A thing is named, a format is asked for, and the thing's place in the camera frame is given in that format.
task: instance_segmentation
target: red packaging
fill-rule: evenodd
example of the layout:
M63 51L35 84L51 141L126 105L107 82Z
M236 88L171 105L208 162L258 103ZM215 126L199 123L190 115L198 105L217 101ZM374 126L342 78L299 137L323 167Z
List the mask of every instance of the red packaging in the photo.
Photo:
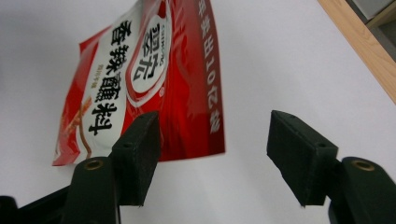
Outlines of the red packaging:
M160 112L160 161L225 151L209 0L140 0L80 51L53 165L108 156L133 120L153 110Z

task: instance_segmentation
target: white backdrop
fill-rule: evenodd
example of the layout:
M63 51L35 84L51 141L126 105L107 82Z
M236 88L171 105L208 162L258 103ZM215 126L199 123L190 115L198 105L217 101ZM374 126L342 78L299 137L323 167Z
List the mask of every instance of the white backdrop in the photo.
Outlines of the white backdrop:
M134 1L0 2L0 195L22 206L70 183L52 167L78 43ZM212 0L227 152L160 163L144 207L122 223L329 223L303 209L266 156L271 110L381 164L396 179L396 107L315 0Z

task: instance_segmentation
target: wooden edge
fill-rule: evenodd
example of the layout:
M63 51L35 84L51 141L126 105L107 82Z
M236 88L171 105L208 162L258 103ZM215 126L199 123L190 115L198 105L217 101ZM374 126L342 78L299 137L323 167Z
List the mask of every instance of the wooden edge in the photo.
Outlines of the wooden edge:
M391 3L367 23L369 29L396 20L396 2Z
M396 62L392 60L345 0L318 1L393 103L396 104Z

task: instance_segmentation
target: red snack package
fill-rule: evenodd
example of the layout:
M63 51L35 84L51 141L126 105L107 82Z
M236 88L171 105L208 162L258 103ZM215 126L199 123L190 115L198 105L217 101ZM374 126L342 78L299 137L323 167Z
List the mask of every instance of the red snack package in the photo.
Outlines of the red snack package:
M222 153L219 43L209 0L140 0L80 44L52 165L108 156L146 112L160 112L160 161Z

